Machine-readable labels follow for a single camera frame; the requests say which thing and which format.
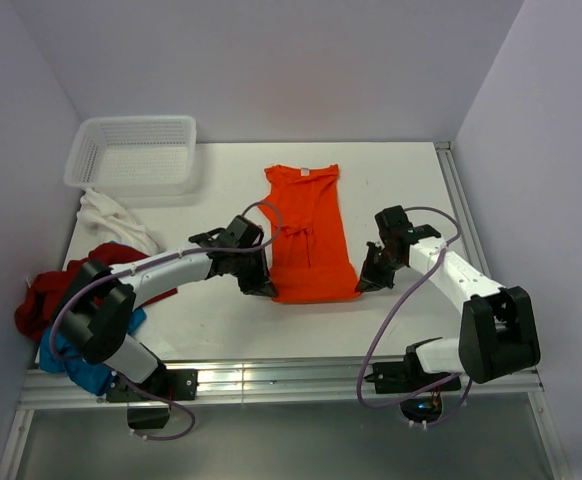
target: cable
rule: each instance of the cable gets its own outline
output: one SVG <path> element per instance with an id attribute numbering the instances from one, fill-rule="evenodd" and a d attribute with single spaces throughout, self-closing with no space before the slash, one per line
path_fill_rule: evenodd
<path id="1" fill-rule="evenodd" d="M 455 242 L 456 240 L 458 240 L 460 238 L 460 235 L 461 235 L 460 224 L 457 222 L 457 220 L 455 218 L 453 218 L 448 213 L 443 212 L 442 210 L 439 210 L 439 209 L 434 208 L 434 207 L 416 206 L 416 207 L 405 208 L 404 211 L 405 212 L 428 211 L 428 212 L 433 212 L 433 213 L 437 213 L 439 215 L 442 215 L 447 220 L 449 220 L 456 228 L 455 235 L 452 236 L 447 241 L 447 245 L 452 244 L 453 242 Z M 369 346 L 369 349 L 368 349 L 366 355 L 364 356 L 364 359 L 362 360 L 362 365 L 360 366 L 360 371 L 358 372 L 358 378 L 356 380 L 356 395 L 358 397 L 358 401 L 363 406 L 365 406 L 367 408 L 374 408 L 374 409 L 394 407 L 394 406 L 399 405 L 402 402 L 405 402 L 407 400 L 415 398 L 422 393 L 428 392 L 433 388 L 436 388 L 440 385 L 444 385 L 445 383 L 450 382 L 451 380 L 454 380 L 460 376 L 460 374 L 458 374 L 458 373 L 452 373 L 452 374 L 448 375 L 447 377 L 445 377 L 441 380 L 438 380 L 437 382 L 433 382 L 430 385 L 427 385 L 426 387 L 422 387 L 422 388 L 420 388 L 414 392 L 411 392 L 407 395 L 404 395 L 402 397 L 391 399 L 388 402 L 369 403 L 362 396 L 362 384 L 364 382 L 364 376 L 365 376 L 366 370 L 369 367 L 371 357 L 373 356 L 375 349 L 377 348 L 378 344 L 380 343 L 380 340 L 382 339 L 384 332 L 389 327 L 391 320 L 393 320 L 393 317 L 395 317 L 395 315 L 398 313 L 398 310 L 400 310 L 402 305 L 404 305 L 404 303 L 409 299 L 409 297 L 411 297 L 411 295 L 413 295 L 418 290 L 418 288 L 420 288 L 429 278 L 431 278 L 435 274 L 435 272 L 442 266 L 442 263 L 444 262 L 444 257 L 446 256 L 446 253 L 447 253 L 447 249 L 445 247 L 440 251 L 440 254 L 438 255 L 438 259 L 436 260 L 433 267 L 431 267 L 431 269 L 427 273 L 425 273 L 421 278 L 419 278 L 413 285 L 411 285 L 411 287 L 409 287 L 407 289 L 406 292 L 404 292 L 400 296 L 398 301 L 395 303 L 395 305 L 391 308 L 391 310 L 389 311 L 389 313 L 385 317 L 384 321 L 380 325 L 380 328 L 378 329 L 378 332 L 376 333 L 375 337 L 371 341 L 371 345 Z M 472 384 L 473 384 L 473 381 L 471 379 L 469 379 L 469 382 L 467 383 L 466 389 L 465 389 L 462 397 L 460 398 L 460 402 L 458 403 L 458 405 L 451 412 L 449 412 L 449 414 L 436 420 L 435 422 L 428 424 L 428 426 L 439 425 L 440 423 L 446 422 L 451 416 L 453 416 L 458 411 L 459 407 L 464 403 L 464 401 L 466 400 L 466 397 L 469 395 L 469 391 L 471 390 Z"/>
<path id="2" fill-rule="evenodd" d="M 252 208 L 257 207 L 257 206 L 265 206 L 265 207 L 270 208 L 271 210 L 273 210 L 273 213 L 275 214 L 275 216 L 278 220 L 278 226 L 277 226 L 275 232 L 273 233 L 273 235 L 271 235 L 271 238 L 260 245 L 256 245 L 254 247 L 248 247 L 248 248 L 200 247 L 200 248 L 191 248 L 191 249 L 185 250 L 183 252 L 174 252 L 171 255 L 167 255 L 165 257 L 160 257 L 160 258 L 156 258 L 154 260 L 148 261 L 147 263 L 139 266 L 135 270 L 135 272 L 133 272 L 133 270 L 131 268 L 128 268 L 128 269 L 122 270 L 120 272 L 112 273 L 110 275 L 102 277 L 102 278 L 90 283 L 89 285 L 86 285 L 85 287 L 81 288 L 60 309 L 60 312 L 56 316 L 55 322 L 53 323 L 53 326 L 51 327 L 51 333 L 49 335 L 49 348 L 50 348 L 53 356 L 59 360 L 72 360 L 74 358 L 79 358 L 79 356 L 67 357 L 67 356 L 61 355 L 60 352 L 58 352 L 58 350 L 56 348 L 55 340 L 56 340 L 56 337 L 57 337 L 58 332 L 60 330 L 60 326 L 62 325 L 62 322 L 63 322 L 64 317 L 67 314 L 67 312 L 75 306 L 75 304 L 80 300 L 80 298 L 82 298 L 85 294 L 89 293 L 94 288 L 97 288 L 104 283 L 110 282 L 111 280 L 123 277 L 125 275 L 137 273 L 137 272 L 146 270 L 147 268 L 151 268 L 151 267 L 154 267 L 156 265 L 160 265 L 162 263 L 169 262 L 169 261 L 174 260 L 176 258 L 183 258 L 187 255 L 192 255 L 194 253 L 211 253 L 211 252 L 252 253 L 252 252 L 257 252 L 257 251 L 263 250 L 264 248 L 271 245 L 273 243 L 273 241 L 276 238 L 278 238 L 278 235 L 280 235 L 280 232 L 282 231 L 282 214 L 280 213 L 280 211 L 276 207 L 274 207 L 269 202 L 260 201 L 260 202 L 252 203 L 247 208 L 245 208 L 244 211 L 242 212 L 242 215 L 245 216 Z M 186 413 L 191 418 L 191 424 L 185 430 L 183 430 L 182 432 L 177 433 L 175 435 L 156 436 L 156 435 L 147 435 L 143 432 L 133 431 L 134 434 L 136 434 L 144 439 L 147 439 L 147 440 L 167 441 L 167 440 L 176 440 L 178 438 L 182 438 L 193 429 L 193 427 L 195 426 L 195 415 L 193 414 L 193 412 L 190 409 L 188 409 L 184 405 L 179 404 L 178 402 L 168 400 L 166 398 L 158 397 L 157 395 L 153 395 L 152 393 L 149 393 L 149 392 L 143 390 L 142 388 L 138 387 L 135 383 L 133 383 L 130 379 L 128 379 L 126 376 L 124 376 L 120 372 L 117 372 L 117 374 L 120 377 L 120 379 L 122 379 L 122 381 L 129 388 L 131 388 L 134 392 L 136 392 L 137 394 L 142 395 L 143 397 L 151 399 L 151 400 L 163 402 L 172 408 L 177 408 L 177 409 L 183 411 L 184 413 Z"/>

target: red cloth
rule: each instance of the red cloth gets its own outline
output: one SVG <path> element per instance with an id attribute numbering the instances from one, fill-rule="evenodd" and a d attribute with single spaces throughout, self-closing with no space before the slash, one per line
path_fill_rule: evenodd
<path id="1" fill-rule="evenodd" d="M 89 260 L 100 260 L 105 265 L 114 265 L 117 263 L 137 262 L 144 258 L 147 258 L 147 256 L 134 248 L 119 243 L 105 243 L 90 252 L 87 258 L 70 261 L 64 272 L 41 273 L 35 277 L 33 284 L 27 291 L 24 303 L 15 311 L 16 327 L 23 335 L 40 341 L 44 331 L 53 323 L 53 312 L 83 263 Z M 174 288 L 152 298 L 142 306 L 157 302 L 176 293 L 178 291 Z"/>

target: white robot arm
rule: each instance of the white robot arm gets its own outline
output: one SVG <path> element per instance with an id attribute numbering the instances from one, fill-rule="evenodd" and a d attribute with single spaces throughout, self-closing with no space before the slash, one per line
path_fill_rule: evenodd
<path id="1" fill-rule="evenodd" d="M 395 271 L 407 266 L 426 274 L 438 262 L 446 241 L 430 225 L 414 226 L 401 206 L 375 216 L 383 246 L 368 243 L 357 290 L 393 287 Z M 461 314 L 459 337 L 434 338 L 407 349 L 413 384 L 426 385 L 439 373 L 466 373 L 477 383 L 530 368 L 540 348 L 529 295 L 505 288 L 446 251 L 429 278 Z"/>

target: white wall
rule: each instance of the white wall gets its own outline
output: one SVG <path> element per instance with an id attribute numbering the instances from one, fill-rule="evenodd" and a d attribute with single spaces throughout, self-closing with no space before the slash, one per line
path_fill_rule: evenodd
<path id="1" fill-rule="evenodd" d="M 450 140 L 522 0 L 12 0 L 82 119 L 202 141 Z"/>
<path id="2" fill-rule="evenodd" d="M 77 115 L 13 8 L 0 0 L 0 457 L 32 342 L 15 329 L 26 274 L 56 269 L 77 192 L 62 184 Z"/>
<path id="3" fill-rule="evenodd" d="M 582 478 L 582 1 L 526 0 L 456 142 L 489 265 L 527 288 Z"/>

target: red garment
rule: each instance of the red garment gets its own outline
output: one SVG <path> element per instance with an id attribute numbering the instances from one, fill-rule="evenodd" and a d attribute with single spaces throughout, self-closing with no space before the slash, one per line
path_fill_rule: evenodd
<path id="1" fill-rule="evenodd" d="M 333 302 L 356 298 L 358 277 L 349 263 L 338 207 L 337 165 L 265 169 L 271 193 L 265 199 L 282 214 L 282 232 L 273 242 L 271 279 L 281 303 Z M 270 208 L 260 209 L 277 228 Z"/>
<path id="2" fill-rule="evenodd" d="M 134 248 L 118 243 L 105 243 L 89 253 L 87 258 L 72 260 L 64 272 L 41 273 L 27 291 L 24 303 L 15 311 L 15 325 L 23 335 L 33 340 L 40 341 L 44 331 L 53 323 L 53 312 L 62 300 L 64 292 L 77 275 L 80 267 L 88 260 L 100 260 L 105 265 L 117 263 L 137 262 L 147 258 Z M 152 298 L 144 305 L 175 295 L 178 291 L 174 288 Z"/>

